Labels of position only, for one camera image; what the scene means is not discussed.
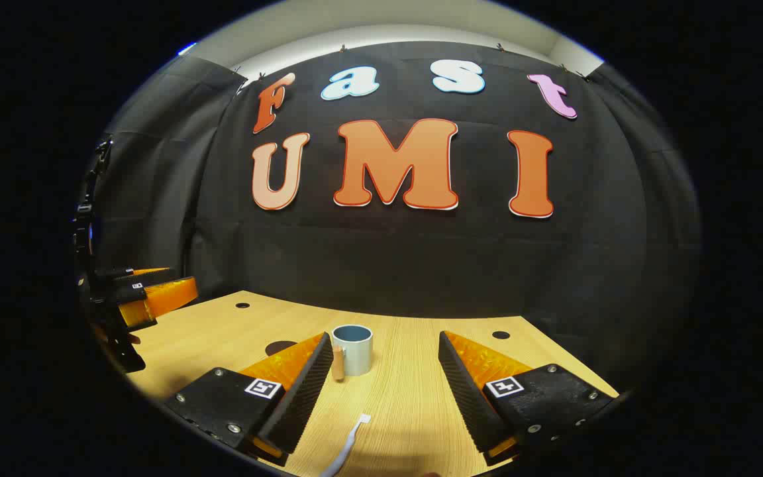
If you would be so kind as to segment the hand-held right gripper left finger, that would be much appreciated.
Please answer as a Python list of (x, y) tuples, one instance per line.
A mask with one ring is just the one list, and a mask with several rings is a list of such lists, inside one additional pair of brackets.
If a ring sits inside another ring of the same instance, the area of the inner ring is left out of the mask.
[(164, 405), (225, 447), (285, 464), (305, 432), (332, 362), (331, 338), (318, 333), (240, 372), (213, 368)]

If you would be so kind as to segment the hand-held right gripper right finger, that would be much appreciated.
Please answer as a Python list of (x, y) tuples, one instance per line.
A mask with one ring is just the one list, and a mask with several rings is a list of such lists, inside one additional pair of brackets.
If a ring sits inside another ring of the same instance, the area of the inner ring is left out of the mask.
[(546, 453), (621, 403), (557, 363), (533, 368), (448, 330), (437, 356), (488, 464)]

